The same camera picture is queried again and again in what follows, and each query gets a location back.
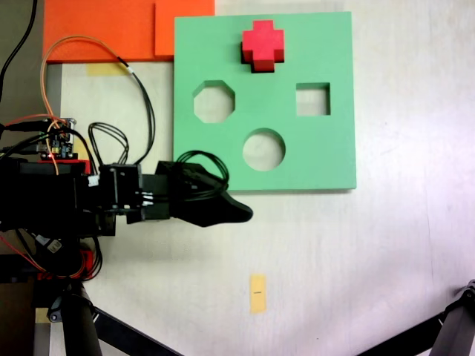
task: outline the octagonal hole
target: octagonal hole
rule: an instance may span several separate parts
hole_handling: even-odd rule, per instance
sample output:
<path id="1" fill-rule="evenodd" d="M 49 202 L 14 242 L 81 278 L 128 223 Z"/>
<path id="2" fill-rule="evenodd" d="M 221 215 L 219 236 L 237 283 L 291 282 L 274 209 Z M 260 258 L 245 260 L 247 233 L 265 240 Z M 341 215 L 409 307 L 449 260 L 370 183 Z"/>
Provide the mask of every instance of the octagonal hole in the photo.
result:
<path id="1" fill-rule="evenodd" d="M 207 80 L 194 91 L 194 114 L 206 124 L 226 121 L 235 110 L 235 92 L 222 80 Z"/>

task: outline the circuit board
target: circuit board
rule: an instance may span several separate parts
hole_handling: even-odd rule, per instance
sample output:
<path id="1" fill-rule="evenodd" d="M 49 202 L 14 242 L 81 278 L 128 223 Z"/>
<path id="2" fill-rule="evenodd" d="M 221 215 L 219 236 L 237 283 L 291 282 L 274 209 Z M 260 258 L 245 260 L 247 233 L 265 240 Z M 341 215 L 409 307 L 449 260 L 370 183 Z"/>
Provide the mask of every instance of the circuit board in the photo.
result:
<path id="1" fill-rule="evenodd" d="M 69 128 L 74 129 L 76 120 L 72 118 L 64 119 L 66 124 L 59 123 L 59 127 L 67 125 Z M 38 145 L 38 152 L 42 161 L 51 161 L 51 155 L 54 155 L 54 159 L 78 159 L 78 154 L 73 151 L 74 136 L 70 133 L 60 133 L 50 138 L 51 152 L 48 149 L 46 140 Z"/>

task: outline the orange foam sheet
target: orange foam sheet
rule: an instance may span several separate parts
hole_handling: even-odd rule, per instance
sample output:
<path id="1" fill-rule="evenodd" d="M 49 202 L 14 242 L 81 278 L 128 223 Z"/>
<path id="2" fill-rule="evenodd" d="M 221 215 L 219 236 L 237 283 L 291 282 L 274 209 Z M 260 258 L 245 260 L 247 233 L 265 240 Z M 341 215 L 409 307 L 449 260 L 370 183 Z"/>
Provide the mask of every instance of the orange foam sheet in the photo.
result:
<path id="1" fill-rule="evenodd" d="M 173 60 L 175 17 L 213 15 L 214 0 L 157 0 L 155 58 L 161 61 Z"/>
<path id="2" fill-rule="evenodd" d="M 65 36 L 97 37 L 124 60 L 171 61 L 174 18 L 213 16 L 214 0 L 45 0 L 43 53 Z M 110 62 L 97 44 L 72 41 L 52 52 L 48 62 Z"/>

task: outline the red wire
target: red wire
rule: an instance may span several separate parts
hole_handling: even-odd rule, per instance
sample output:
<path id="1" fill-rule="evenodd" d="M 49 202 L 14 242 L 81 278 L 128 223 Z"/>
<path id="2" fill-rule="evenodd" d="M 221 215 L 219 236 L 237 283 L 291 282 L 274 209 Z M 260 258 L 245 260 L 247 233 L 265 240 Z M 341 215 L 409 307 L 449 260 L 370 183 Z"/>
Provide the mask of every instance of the red wire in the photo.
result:
<path id="1" fill-rule="evenodd" d="M 32 266 L 34 266 L 35 268 L 38 268 L 37 264 L 34 263 L 32 260 L 30 260 L 28 257 L 26 257 L 23 253 L 21 253 L 19 250 L 17 250 L 15 247 L 13 247 L 13 245 L 11 245 L 8 241 L 6 241 L 6 239 L 0 235 L 0 240 L 6 245 L 8 246 L 9 248 L 11 248 L 12 250 L 14 250 L 17 254 L 19 254 L 20 256 L 22 256 L 23 258 L 26 259 L 26 261 L 28 261 Z"/>

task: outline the yellow sticky note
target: yellow sticky note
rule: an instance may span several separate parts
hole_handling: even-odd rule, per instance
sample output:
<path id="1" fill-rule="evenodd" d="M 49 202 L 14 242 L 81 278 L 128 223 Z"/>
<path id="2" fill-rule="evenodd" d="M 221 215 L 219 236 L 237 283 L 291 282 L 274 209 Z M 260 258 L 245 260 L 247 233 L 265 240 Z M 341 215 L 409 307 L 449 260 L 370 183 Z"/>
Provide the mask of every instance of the yellow sticky note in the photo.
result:
<path id="1" fill-rule="evenodd" d="M 266 276 L 251 275 L 251 314 L 266 311 Z"/>
<path id="2" fill-rule="evenodd" d="M 122 63 L 87 63 L 88 76 L 127 76 L 128 71 Z"/>

